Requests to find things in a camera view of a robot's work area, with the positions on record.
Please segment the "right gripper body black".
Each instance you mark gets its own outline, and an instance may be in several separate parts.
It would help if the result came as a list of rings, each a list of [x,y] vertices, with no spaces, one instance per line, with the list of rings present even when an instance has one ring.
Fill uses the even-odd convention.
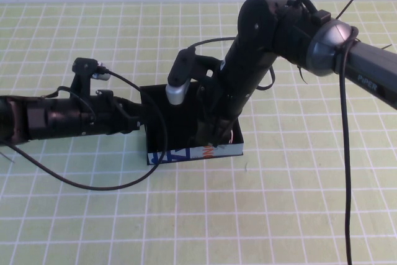
[[[198,95],[203,117],[237,117],[274,62],[272,44],[263,37],[236,37],[223,60],[198,56],[198,65],[212,70]]]

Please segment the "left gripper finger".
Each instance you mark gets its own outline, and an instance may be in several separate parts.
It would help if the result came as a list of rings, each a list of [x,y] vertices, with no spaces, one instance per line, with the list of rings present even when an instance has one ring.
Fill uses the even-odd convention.
[[[141,122],[141,121],[138,121],[138,120],[128,120],[126,129],[125,129],[125,133],[131,133],[131,132],[134,132],[134,131],[139,131],[139,129],[141,127],[144,127],[144,126],[145,126],[144,122]]]
[[[129,101],[128,99],[120,99],[119,107],[123,116],[134,119],[146,118],[146,106],[142,104]]]

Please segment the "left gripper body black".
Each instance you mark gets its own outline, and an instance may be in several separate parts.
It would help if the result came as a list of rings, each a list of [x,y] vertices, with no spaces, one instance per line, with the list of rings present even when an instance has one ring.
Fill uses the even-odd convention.
[[[77,111],[71,116],[71,133],[78,135],[114,135],[125,133],[128,118],[121,114],[119,100],[112,91],[99,90],[95,96],[90,96],[88,106],[79,103]]]

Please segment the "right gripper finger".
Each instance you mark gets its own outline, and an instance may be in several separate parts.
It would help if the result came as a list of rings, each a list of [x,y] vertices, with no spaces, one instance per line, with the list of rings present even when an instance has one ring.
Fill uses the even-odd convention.
[[[197,119],[197,131],[194,135],[194,142],[197,146],[214,144],[213,125],[203,119]]]
[[[232,139],[233,119],[217,116],[215,120],[215,143],[214,145],[228,144]]]

